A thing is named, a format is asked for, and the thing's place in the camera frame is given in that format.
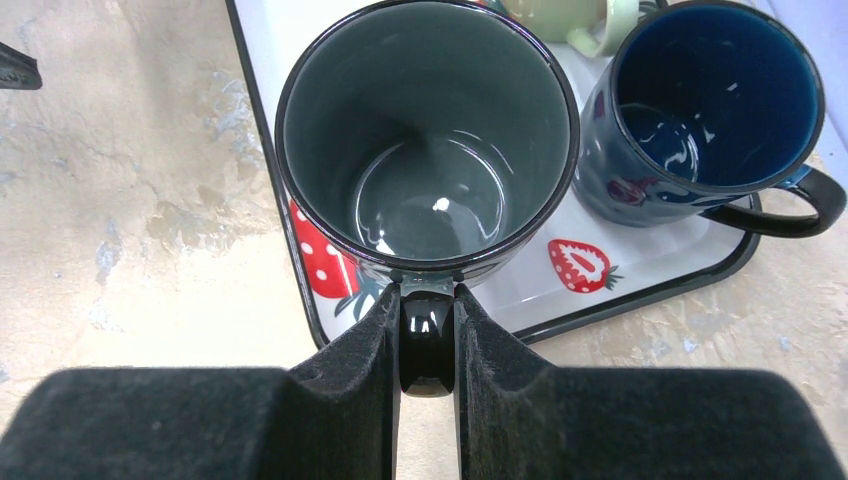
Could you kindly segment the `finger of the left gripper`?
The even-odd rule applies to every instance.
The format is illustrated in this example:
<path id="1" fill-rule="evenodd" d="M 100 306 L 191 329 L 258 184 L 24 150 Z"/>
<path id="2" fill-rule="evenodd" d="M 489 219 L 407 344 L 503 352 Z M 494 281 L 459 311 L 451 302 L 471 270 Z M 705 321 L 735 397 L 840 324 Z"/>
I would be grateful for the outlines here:
<path id="1" fill-rule="evenodd" d="M 0 43 L 0 89 L 38 90 L 42 86 L 37 60 Z"/>

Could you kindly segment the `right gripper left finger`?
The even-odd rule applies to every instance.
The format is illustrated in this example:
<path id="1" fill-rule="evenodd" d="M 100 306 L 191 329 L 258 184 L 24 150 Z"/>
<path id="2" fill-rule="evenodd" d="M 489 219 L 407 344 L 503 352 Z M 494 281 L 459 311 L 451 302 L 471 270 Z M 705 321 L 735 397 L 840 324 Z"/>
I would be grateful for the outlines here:
<path id="1" fill-rule="evenodd" d="M 78 368 L 25 398 L 5 479 L 391 479 L 400 293 L 296 367 Z"/>

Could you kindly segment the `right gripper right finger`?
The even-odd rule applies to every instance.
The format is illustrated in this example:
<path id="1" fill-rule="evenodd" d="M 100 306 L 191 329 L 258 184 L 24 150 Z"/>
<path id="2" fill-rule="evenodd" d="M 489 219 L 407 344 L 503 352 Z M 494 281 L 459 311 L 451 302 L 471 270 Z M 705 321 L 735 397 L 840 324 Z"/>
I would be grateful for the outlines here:
<path id="1" fill-rule="evenodd" d="M 464 479 L 841 479 L 807 402 L 762 370 L 559 367 L 455 291 Z"/>

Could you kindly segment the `dark green mug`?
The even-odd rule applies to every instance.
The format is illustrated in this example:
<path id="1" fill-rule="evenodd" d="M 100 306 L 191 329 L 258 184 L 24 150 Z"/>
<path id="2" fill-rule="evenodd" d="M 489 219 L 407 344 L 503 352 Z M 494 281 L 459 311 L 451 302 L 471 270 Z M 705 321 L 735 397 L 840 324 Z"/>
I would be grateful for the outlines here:
<path id="1" fill-rule="evenodd" d="M 551 51 L 467 1 L 381 1 L 322 32 L 280 94 L 277 162 L 299 210 L 400 296 L 399 379 L 454 385 L 453 306 L 561 203 L 579 108 Z"/>

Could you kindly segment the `navy blue mug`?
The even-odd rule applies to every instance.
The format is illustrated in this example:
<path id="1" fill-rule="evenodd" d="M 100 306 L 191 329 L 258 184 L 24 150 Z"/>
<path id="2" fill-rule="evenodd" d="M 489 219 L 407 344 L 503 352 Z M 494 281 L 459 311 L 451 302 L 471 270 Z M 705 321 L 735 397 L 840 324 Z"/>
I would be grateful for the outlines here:
<path id="1" fill-rule="evenodd" d="M 685 1 L 641 21 L 601 74 L 572 186 L 621 225 L 700 215 L 812 237 L 847 202 L 807 164 L 824 113 L 818 69 L 785 26 L 740 3 Z"/>

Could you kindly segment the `pale green mug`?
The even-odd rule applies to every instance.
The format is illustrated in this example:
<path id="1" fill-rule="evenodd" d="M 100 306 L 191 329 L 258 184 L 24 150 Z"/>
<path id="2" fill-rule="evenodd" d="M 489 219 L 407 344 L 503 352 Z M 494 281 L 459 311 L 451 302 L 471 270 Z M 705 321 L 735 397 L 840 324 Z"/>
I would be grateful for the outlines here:
<path id="1" fill-rule="evenodd" d="M 510 17 L 545 42 L 587 57 L 614 55 L 639 20 L 637 0 L 506 0 Z"/>

